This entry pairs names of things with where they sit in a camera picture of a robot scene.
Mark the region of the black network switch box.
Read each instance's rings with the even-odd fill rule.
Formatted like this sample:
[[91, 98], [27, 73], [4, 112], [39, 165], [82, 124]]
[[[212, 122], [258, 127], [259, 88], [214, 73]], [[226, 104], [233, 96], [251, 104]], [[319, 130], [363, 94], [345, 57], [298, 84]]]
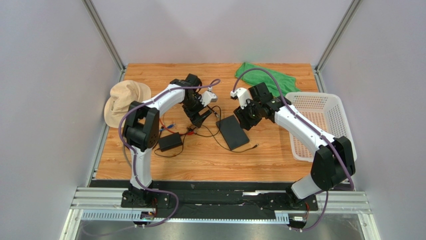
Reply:
[[250, 142], [249, 137], [240, 127], [240, 123], [234, 115], [218, 120], [215, 125], [231, 151]]

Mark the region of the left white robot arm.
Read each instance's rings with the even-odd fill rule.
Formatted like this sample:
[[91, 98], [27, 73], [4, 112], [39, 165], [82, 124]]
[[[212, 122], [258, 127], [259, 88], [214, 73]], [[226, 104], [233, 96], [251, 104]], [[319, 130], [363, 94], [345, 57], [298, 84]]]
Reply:
[[128, 112], [119, 122], [119, 137], [132, 156], [132, 175], [128, 190], [123, 197], [128, 201], [147, 203], [153, 193], [151, 175], [152, 150], [160, 137], [160, 118], [177, 104], [192, 125], [199, 128], [212, 113], [207, 106], [218, 100], [212, 88], [220, 83], [213, 80], [208, 85], [193, 74], [186, 79], [174, 79], [156, 96], [143, 102], [133, 101]]

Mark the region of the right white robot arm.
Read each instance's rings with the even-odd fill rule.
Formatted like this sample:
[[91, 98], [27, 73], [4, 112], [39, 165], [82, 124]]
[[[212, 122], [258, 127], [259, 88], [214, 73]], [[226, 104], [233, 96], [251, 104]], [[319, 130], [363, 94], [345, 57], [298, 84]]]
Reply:
[[233, 113], [242, 129], [250, 130], [262, 119], [269, 119], [296, 137], [313, 155], [310, 173], [286, 189], [292, 204], [329, 191], [355, 174], [352, 142], [313, 124], [284, 96], [274, 97], [265, 83], [248, 89], [235, 87], [230, 97], [239, 102]]

